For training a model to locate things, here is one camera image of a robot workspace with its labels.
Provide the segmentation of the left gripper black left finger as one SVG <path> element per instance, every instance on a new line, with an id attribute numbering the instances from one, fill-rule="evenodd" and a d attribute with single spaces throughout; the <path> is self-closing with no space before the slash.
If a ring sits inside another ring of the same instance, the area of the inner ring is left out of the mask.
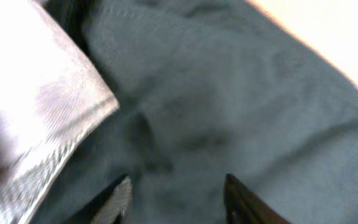
<path id="1" fill-rule="evenodd" d="M 123 175 L 106 187 L 65 224 L 125 223 L 132 203 L 132 181 Z"/>

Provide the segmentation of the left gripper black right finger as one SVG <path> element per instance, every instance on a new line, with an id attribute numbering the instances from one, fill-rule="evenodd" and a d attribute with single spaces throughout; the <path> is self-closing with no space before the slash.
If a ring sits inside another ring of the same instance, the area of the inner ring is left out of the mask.
<path id="1" fill-rule="evenodd" d="M 233 174 L 226 174 L 223 191 L 227 224 L 290 224 Z"/>

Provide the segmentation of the dark green shorts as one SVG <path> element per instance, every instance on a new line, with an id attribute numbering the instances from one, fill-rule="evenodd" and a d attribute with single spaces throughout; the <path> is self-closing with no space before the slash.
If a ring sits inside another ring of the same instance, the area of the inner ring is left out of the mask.
<path id="1" fill-rule="evenodd" d="M 119 111 L 34 223 L 87 223 L 124 175 L 129 223 L 224 223 L 234 174 L 292 223 L 358 223 L 358 90 L 242 1 L 49 1 Z"/>

